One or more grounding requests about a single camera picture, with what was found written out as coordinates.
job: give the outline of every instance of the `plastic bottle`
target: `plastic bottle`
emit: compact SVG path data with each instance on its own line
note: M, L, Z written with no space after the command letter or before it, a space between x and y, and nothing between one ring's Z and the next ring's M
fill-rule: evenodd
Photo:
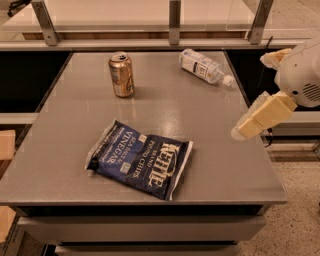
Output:
M223 84L232 86L234 78L226 75L222 65L192 49L185 49L180 54L181 67L196 76L207 81L209 84Z

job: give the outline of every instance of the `black packet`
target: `black packet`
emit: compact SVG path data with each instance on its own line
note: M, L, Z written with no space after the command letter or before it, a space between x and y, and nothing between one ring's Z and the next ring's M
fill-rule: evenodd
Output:
M90 150L86 170L172 200L193 142L143 135L114 120Z

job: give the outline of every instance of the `white bottle cap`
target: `white bottle cap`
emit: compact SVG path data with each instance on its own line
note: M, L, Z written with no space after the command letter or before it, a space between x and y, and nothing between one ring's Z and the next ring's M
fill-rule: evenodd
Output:
M234 78L232 76L226 75L223 78L222 84L232 87L233 81L234 81Z

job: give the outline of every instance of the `soda can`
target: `soda can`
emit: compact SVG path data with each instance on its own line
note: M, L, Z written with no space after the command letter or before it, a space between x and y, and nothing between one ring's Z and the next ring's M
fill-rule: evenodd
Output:
M115 95L124 98L134 94L131 58L125 52L116 52L109 59L109 69Z

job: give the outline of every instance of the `floor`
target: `floor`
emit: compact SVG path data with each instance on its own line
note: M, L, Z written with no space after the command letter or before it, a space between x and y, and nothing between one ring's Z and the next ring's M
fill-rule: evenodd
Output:
M0 1L0 41L23 40L19 33L1 31L8 17ZM244 0L254 11L258 0ZM320 35L319 0L274 0L264 37L310 38ZM240 256L320 256L320 161L316 141L275 143L267 149L288 194L288 203L273 206L267 225L252 240L240 242ZM42 245L26 235L19 256L37 256Z

